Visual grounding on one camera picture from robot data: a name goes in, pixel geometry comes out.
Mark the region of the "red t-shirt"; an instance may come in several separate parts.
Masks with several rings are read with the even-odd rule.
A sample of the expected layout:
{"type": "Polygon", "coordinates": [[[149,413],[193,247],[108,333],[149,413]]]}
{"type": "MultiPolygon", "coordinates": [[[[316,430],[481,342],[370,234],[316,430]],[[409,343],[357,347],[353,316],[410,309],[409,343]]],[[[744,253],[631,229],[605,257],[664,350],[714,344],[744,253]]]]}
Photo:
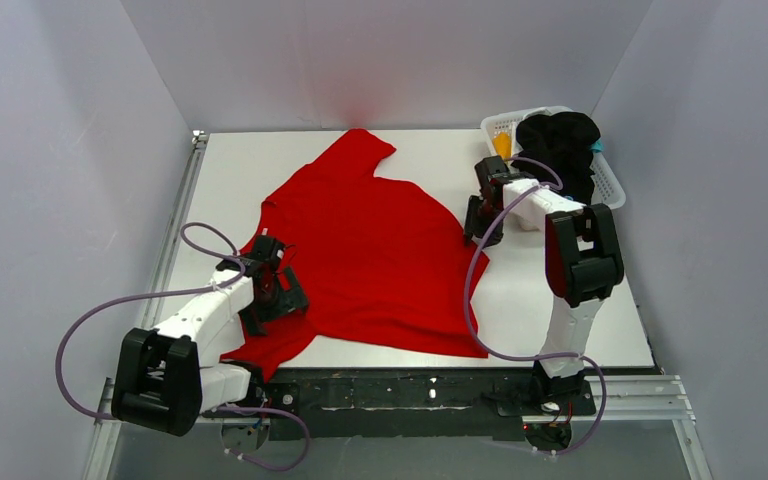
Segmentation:
{"type": "Polygon", "coordinates": [[[286,243],[281,264],[309,300],[223,355],[265,378],[318,336],[481,358],[463,298],[488,266],[455,216],[418,185],[376,175],[394,147],[344,133],[261,204],[258,228],[286,243]]]}

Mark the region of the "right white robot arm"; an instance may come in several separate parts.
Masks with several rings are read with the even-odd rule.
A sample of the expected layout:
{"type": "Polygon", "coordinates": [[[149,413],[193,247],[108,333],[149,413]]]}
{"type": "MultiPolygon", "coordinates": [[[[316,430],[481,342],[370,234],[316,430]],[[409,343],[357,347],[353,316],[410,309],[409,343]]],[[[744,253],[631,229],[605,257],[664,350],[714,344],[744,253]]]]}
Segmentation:
{"type": "Polygon", "coordinates": [[[548,180],[514,172],[500,156],[480,160],[475,166],[479,192],[468,201],[463,237],[466,243],[478,242],[468,271],[475,272],[485,247],[501,241],[504,219],[514,215],[544,235],[545,276],[553,294],[544,344],[526,359],[532,365],[527,383],[490,398],[503,416],[589,415],[595,408],[588,397],[584,352],[598,311],[623,280],[620,244],[607,205],[562,195],[561,176],[539,161],[532,164],[548,180]]]}

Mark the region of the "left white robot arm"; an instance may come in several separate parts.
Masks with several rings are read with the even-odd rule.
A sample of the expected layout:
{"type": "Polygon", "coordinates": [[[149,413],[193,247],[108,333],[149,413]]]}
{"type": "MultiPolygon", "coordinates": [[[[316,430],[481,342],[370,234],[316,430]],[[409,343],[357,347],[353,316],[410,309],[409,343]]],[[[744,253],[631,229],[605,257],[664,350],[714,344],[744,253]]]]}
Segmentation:
{"type": "Polygon", "coordinates": [[[222,260],[205,292],[152,329],[134,328],[121,345],[111,403],[121,421],[182,436],[197,418],[222,405],[267,404],[262,370],[222,361],[264,336],[269,322],[304,312],[309,300],[293,270],[282,267],[286,244],[255,237],[251,249],[222,260]]]}

